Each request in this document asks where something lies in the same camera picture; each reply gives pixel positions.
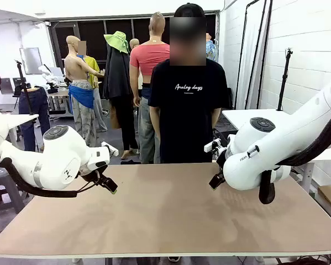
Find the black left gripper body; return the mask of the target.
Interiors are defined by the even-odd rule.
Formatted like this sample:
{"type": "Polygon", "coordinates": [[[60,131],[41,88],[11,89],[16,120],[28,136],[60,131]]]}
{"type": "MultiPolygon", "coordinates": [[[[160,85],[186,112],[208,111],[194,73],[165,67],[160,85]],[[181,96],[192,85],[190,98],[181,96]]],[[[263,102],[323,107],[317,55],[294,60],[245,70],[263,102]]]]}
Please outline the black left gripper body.
{"type": "Polygon", "coordinates": [[[93,182],[96,184],[101,184],[106,180],[106,177],[103,175],[103,172],[105,171],[106,166],[97,168],[94,171],[91,171],[90,173],[82,176],[82,178],[86,181],[86,182],[93,182]]]}

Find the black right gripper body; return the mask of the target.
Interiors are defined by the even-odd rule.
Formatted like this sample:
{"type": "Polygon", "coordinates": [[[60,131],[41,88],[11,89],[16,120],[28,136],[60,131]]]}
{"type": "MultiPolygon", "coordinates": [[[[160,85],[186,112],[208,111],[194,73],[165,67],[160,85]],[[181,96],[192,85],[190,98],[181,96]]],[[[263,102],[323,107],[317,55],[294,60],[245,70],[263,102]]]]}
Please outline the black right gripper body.
{"type": "Polygon", "coordinates": [[[226,147],[217,147],[216,148],[216,163],[219,166],[218,174],[223,174],[223,166],[227,160],[227,148],[226,147]]]}

